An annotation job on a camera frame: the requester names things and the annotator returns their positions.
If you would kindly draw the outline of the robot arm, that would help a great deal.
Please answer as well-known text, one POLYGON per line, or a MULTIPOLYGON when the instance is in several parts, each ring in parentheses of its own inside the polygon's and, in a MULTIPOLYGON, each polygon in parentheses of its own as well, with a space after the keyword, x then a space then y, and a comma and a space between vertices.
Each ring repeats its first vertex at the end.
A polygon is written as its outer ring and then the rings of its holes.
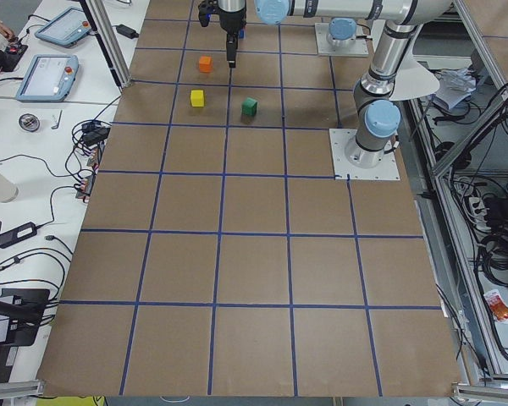
POLYGON ((257 17, 279 25, 287 17, 329 18, 329 42, 344 41, 340 19, 383 21, 374 53, 355 83, 358 128, 345 146, 345 157, 360 168, 376 167, 388 140, 400 126, 397 101, 423 97, 439 89, 437 78, 416 61, 413 47, 421 28, 450 7, 448 1, 256 1, 257 17))

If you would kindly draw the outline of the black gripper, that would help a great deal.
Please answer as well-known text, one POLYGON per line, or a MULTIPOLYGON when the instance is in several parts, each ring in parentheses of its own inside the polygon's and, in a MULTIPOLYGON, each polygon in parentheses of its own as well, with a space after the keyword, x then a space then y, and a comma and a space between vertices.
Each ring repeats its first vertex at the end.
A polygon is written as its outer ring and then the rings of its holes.
POLYGON ((236 67, 236 56, 238 50, 238 35, 246 26, 246 8, 229 12, 223 9, 219 12, 219 23, 226 35, 226 58, 230 67, 236 67))

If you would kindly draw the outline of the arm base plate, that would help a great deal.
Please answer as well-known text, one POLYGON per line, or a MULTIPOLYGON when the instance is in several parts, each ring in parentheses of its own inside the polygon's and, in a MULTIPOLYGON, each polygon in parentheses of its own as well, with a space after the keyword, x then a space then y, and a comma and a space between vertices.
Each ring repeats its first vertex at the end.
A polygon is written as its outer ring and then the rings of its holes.
POLYGON ((355 35, 346 39, 338 39, 332 35, 330 26, 330 23, 315 24, 318 55, 351 58, 366 58, 368 56, 367 39, 361 27, 356 26, 355 35))
POLYGON ((364 151, 356 143, 356 129, 330 129, 334 178, 338 180, 399 181, 395 153, 388 140, 381 151, 364 151))

